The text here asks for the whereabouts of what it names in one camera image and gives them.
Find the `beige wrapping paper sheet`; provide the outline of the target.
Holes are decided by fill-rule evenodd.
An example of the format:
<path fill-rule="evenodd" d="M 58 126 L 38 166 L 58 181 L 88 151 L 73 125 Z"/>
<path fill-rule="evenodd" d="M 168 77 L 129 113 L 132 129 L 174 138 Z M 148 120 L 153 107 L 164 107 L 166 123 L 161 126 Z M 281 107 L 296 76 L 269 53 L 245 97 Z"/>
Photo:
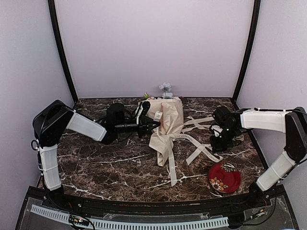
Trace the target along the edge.
<path fill-rule="evenodd" d="M 172 134 L 179 134 L 183 129 L 183 103 L 180 98 L 147 99 L 150 103 L 147 116 L 161 124 L 152 132 L 149 147 L 156 151 L 157 164 L 164 166 L 169 161 L 170 168 L 175 168 Z"/>

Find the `white printed ribbon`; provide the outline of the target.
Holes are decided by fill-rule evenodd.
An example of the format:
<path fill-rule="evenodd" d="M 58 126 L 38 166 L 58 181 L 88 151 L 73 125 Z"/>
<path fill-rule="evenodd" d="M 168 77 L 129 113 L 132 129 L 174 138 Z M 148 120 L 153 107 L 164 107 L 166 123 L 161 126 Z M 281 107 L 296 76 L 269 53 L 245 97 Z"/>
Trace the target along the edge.
<path fill-rule="evenodd" d="M 207 122 L 207 121 L 213 121 L 213 118 L 208 117 L 208 118 L 194 119 L 194 118 L 190 117 L 189 121 L 185 122 L 183 124 L 183 126 L 191 125 L 195 122 L 202 123 L 202 122 Z M 186 129 L 183 128 L 181 130 L 181 133 L 171 135 L 173 142 L 175 140 L 178 140 L 178 139 L 185 139 L 185 140 L 189 141 L 193 146 L 196 147 L 194 152 L 191 155 L 189 155 L 189 157 L 186 159 L 186 163 L 188 165 L 191 164 L 195 160 L 195 158 L 199 156 L 200 153 L 204 153 L 211 161 L 213 161 L 215 163 L 221 162 L 223 157 L 219 156 L 216 153 L 213 153 L 213 150 L 212 150 L 212 147 L 211 147 L 210 144 L 201 144 L 195 138 L 186 134 L 186 132 L 191 131 L 192 129 L 193 128 L 186 128 Z M 172 186 L 175 186 L 176 183 L 178 182 L 176 167 L 174 169 L 172 169 L 172 168 L 170 168 L 170 165 L 169 165 L 169 179 L 170 179 L 170 183 L 171 183 Z"/>

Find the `blue fake flower stem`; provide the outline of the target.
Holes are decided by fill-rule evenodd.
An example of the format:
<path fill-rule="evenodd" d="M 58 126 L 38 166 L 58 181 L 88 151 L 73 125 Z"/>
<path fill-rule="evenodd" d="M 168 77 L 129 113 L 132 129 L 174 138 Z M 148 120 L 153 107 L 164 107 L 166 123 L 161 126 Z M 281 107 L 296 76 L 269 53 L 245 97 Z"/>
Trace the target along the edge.
<path fill-rule="evenodd" d="M 172 99 L 173 98 L 173 93 L 171 92 L 171 84 L 164 82 L 159 86 L 159 89 L 163 92 L 162 93 L 162 98 L 163 99 Z"/>

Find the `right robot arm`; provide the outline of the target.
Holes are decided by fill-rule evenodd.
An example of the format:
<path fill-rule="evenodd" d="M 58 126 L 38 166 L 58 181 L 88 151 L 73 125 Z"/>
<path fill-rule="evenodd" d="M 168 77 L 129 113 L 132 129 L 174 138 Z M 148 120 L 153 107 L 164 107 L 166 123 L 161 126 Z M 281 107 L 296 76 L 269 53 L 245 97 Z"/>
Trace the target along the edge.
<path fill-rule="evenodd" d="M 279 150 L 272 156 L 265 154 L 271 165 L 254 183 L 255 190 L 245 196 L 245 204 L 255 208 L 263 201 L 263 193 L 284 180 L 289 172 L 307 159 L 307 112 L 294 109 L 243 108 L 231 112 L 219 106 L 213 112 L 215 124 L 210 143 L 213 151 L 233 147 L 243 131 L 256 135 L 261 150 Z"/>

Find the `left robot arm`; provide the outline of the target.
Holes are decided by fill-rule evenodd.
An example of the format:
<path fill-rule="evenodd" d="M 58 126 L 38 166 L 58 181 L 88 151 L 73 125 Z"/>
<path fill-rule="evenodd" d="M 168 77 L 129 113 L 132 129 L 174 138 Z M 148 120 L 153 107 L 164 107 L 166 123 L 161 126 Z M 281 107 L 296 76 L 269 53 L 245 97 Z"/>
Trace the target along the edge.
<path fill-rule="evenodd" d="M 141 138 L 161 124 L 158 118 L 148 116 L 150 108 L 150 103 L 144 101 L 130 112 L 124 104 L 114 103 L 102 118 L 94 120 L 55 100 L 40 112 L 32 122 L 35 139 L 31 147 L 38 152 L 44 185 L 52 191 L 48 197 L 50 203 L 57 209 L 63 209 L 68 204 L 67 197 L 57 191 L 61 188 L 58 147 L 65 131 L 79 133 L 105 145 L 111 144 L 123 133 L 137 133 Z"/>

